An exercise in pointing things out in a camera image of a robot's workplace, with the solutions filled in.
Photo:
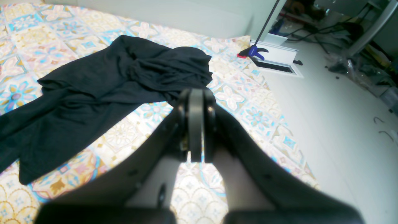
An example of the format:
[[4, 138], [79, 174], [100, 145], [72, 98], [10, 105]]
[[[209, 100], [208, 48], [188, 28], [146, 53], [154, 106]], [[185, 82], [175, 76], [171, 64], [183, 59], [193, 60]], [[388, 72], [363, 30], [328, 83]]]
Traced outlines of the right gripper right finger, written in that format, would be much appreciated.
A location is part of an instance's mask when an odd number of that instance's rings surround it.
[[224, 224], [362, 224], [350, 205], [280, 167], [205, 90], [205, 163], [221, 174], [229, 211]]

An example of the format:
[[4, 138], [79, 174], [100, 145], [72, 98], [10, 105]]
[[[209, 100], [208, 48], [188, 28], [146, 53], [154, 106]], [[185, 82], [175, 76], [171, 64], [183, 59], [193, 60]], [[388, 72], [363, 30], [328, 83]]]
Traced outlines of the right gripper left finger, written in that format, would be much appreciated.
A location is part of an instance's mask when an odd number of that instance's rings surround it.
[[175, 224], [169, 209], [183, 148], [184, 90], [172, 112], [128, 158], [95, 180], [44, 204], [36, 224]]

